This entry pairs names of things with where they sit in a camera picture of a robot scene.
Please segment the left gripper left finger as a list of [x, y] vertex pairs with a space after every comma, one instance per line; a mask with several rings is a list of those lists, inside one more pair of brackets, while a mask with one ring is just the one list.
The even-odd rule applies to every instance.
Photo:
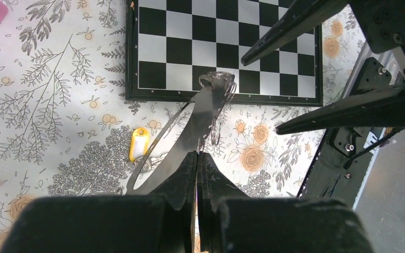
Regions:
[[193, 252], [198, 153], [187, 153], [177, 170], [153, 193], [162, 197], [157, 252]]

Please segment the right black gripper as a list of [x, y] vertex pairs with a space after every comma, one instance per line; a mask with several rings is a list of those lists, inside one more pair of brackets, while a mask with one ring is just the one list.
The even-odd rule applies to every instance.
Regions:
[[[248, 66], [269, 55], [322, 24], [347, 4], [345, 0], [294, 1], [283, 17], [242, 56], [242, 65]], [[346, 90], [371, 92], [349, 96], [291, 119], [276, 127], [277, 134], [354, 127], [405, 130], [405, 1], [350, 1], [349, 5], [366, 42]]]

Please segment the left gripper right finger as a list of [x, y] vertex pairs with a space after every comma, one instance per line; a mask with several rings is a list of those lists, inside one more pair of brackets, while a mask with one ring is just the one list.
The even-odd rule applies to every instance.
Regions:
[[211, 154], [202, 152], [197, 160], [197, 203], [200, 250], [217, 252], [216, 211], [222, 198], [247, 198], [217, 167]]

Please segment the yellow tagged key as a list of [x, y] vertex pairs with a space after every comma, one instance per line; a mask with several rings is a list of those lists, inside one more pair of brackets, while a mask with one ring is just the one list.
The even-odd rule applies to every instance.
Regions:
[[145, 128], [134, 129], [131, 135], [130, 148], [128, 158], [130, 162], [136, 167], [142, 157], [145, 155], [149, 148], [150, 135], [149, 131]]

